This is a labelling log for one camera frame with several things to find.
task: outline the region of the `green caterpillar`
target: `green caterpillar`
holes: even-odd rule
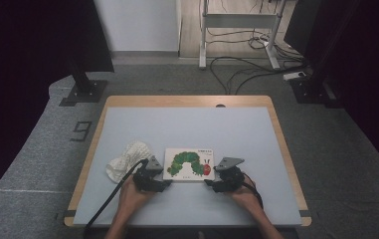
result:
[[[174,156],[171,166],[167,168],[167,171],[171,176],[174,176],[183,168],[184,162],[189,162],[196,175],[204,175],[204,165],[200,163],[199,158],[196,152],[181,152]]]

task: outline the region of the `book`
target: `book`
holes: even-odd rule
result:
[[[215,179],[212,149],[166,148],[163,179],[203,181]]]

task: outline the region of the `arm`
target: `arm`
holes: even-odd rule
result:
[[[255,183],[247,176],[245,176],[245,182],[255,187]],[[232,197],[239,206],[245,208],[254,217],[263,238],[283,239],[282,234],[280,234],[276,227],[271,223],[265,211],[261,208],[257,197],[255,197],[250,189],[242,186],[234,192],[226,192],[225,194]]]
[[[124,238],[129,218],[154,195],[155,192],[139,191],[133,182],[133,175],[130,175],[121,187],[118,208],[105,239]]]

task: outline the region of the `power strip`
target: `power strip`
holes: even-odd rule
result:
[[[305,76],[306,74],[304,72],[296,72],[296,73],[289,73],[289,74],[283,75],[283,79],[285,81],[288,81],[288,80],[293,80],[297,78],[304,78]]]

